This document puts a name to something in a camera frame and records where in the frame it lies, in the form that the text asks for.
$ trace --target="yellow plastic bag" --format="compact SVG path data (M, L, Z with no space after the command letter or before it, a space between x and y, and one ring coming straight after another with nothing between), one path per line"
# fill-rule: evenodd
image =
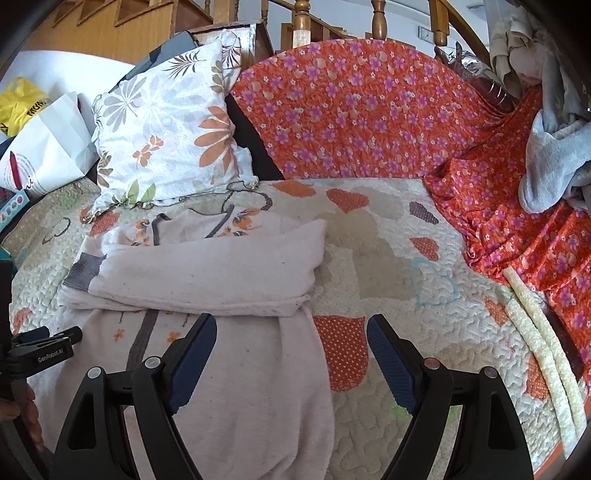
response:
M14 137L49 104L49 97L27 79L17 77L0 93L0 131Z

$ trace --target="pile of clothes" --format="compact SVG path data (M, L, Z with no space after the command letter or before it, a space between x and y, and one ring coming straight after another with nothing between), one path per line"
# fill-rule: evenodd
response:
M504 0L485 3L487 17L495 8L500 13L496 23L489 22L491 60L507 91L520 98L529 86L543 89L519 185L521 206L541 213L565 198L573 208L591 211L590 99L582 100L567 60L531 14Z

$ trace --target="white rope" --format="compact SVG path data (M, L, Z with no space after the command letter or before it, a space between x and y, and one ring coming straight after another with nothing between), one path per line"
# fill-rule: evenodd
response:
M566 353L564 353L564 350L560 345L560 340L556 336L554 329L536 301L535 294L521 281L517 272L509 267L503 270L503 275L511 284L513 290L515 290L519 301L525 307L525 310L534 322L534 325L540 332L542 338L545 340L548 348L550 348L550 352L556 363L558 375L560 376L560 380L566 391L566 396L569 399L574 428L576 429L577 438L579 439L583 436L585 428L587 428L587 416L585 415L585 407L579 391L579 386L577 385L577 380L570 367L570 362L566 358Z
M548 385L550 398L552 399L554 411L558 418L560 438L562 439L564 453L568 458L574 450L574 447L577 445L577 436L574 428L573 416L569 408L569 401L562 382L560 381L560 376L558 375L558 370L554 363L554 357L538 329L526 312L521 308L521 305L519 305L517 300L512 299L505 306L505 311L540 364L540 370L542 376L546 380L546 385Z

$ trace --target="wooden baluster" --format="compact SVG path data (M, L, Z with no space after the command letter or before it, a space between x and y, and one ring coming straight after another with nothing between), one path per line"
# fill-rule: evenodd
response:
M297 0L295 3L294 20L294 48L309 45L312 41L310 31L310 2L307 0Z
M374 19L371 22L371 34L374 40L386 40L388 38L388 23L384 9L386 0L371 0L374 7Z
M449 35L449 13L447 8L439 0L429 0L429 14L431 16L433 41L438 47L445 47Z
M269 0L261 0L261 18L265 26L269 21Z

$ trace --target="blue gripper pad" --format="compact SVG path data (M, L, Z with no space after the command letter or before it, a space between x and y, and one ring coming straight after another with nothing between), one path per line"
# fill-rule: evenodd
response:
M419 405L414 395L414 376L373 317L368 320L367 336L369 347L374 353L394 400L414 415Z
M183 358L171 376L171 395L168 399L168 407L173 414L176 414L180 407L184 407L191 400L216 339L216 319L210 316L185 350Z

